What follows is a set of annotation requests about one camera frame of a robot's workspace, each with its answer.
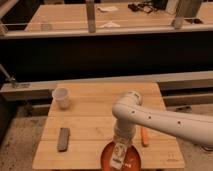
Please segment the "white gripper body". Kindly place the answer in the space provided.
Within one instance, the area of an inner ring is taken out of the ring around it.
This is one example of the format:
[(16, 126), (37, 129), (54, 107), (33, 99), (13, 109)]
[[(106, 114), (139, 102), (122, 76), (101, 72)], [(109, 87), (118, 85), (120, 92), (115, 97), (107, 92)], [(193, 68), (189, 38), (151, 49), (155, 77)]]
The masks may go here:
[(114, 126), (113, 141), (115, 143), (122, 142), (128, 145), (132, 144), (132, 140), (135, 136), (136, 128), (134, 125), (119, 125), (118, 123)]

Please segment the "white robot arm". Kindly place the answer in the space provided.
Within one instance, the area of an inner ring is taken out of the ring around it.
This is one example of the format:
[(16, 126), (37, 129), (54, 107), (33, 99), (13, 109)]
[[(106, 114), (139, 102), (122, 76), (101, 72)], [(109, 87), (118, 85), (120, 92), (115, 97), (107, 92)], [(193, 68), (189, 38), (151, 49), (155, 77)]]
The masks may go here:
[(162, 111), (142, 106), (136, 91), (124, 94), (112, 107), (116, 118), (114, 132), (117, 136), (132, 139), (136, 125), (179, 137), (204, 147), (213, 148), (213, 117)]

